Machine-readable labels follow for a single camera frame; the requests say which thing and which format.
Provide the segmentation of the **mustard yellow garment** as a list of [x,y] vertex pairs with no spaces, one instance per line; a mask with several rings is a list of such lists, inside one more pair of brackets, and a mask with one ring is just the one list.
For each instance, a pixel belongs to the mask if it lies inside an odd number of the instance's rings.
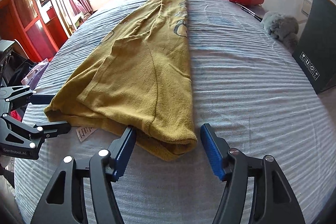
[[121,135],[172,161],[193,150],[187,0],[147,0],[108,33],[45,108],[49,121]]

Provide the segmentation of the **white garment label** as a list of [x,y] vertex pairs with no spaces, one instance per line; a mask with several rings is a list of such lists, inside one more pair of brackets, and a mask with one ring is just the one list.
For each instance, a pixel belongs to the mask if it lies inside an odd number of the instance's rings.
[[78,136],[78,139],[83,142],[85,139],[87,139],[92,133],[94,133],[97,129],[93,127],[78,127],[76,129],[76,133]]

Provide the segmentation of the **red wooden door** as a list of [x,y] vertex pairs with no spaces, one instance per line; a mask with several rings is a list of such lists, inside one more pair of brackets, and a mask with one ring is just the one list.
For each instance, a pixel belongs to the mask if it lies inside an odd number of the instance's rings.
[[54,0],[1,0],[1,36],[18,40],[32,61],[52,60],[68,34]]

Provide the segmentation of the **white striped bed sheet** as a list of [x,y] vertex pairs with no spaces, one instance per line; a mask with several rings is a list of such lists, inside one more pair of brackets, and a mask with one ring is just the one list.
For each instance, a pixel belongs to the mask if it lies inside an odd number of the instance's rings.
[[[61,47],[36,88],[56,94],[71,73],[124,17],[147,0],[114,0]],[[247,156],[272,155],[286,175],[306,223],[314,223],[335,189],[335,88],[317,95],[291,54],[261,24],[226,0],[188,0],[194,125]],[[65,156],[85,159],[116,135],[96,130],[81,142],[73,128],[46,140],[38,160],[15,159],[15,201],[30,223]],[[113,184],[125,223],[212,223],[225,183],[215,176],[199,139],[165,162],[135,146]]]

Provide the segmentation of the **dark green gift box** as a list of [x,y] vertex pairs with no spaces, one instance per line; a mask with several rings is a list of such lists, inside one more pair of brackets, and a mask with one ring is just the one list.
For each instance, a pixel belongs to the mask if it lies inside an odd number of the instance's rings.
[[313,0],[292,56],[317,94],[335,87],[335,32],[335,4],[330,0]]

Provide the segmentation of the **grey plush toy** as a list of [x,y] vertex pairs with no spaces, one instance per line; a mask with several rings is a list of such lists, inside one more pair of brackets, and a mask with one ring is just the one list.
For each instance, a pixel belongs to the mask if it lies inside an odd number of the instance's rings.
[[282,42],[293,53],[298,45],[299,25],[295,17],[268,11],[262,18],[261,25],[272,38]]

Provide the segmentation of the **white wall socket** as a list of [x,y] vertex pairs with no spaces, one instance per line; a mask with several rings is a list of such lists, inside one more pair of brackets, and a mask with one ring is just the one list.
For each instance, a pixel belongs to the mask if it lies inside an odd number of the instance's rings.
[[309,0],[303,0],[302,1],[301,12],[304,15],[309,16],[310,11],[311,11],[311,5],[312,5],[311,1],[309,1]]

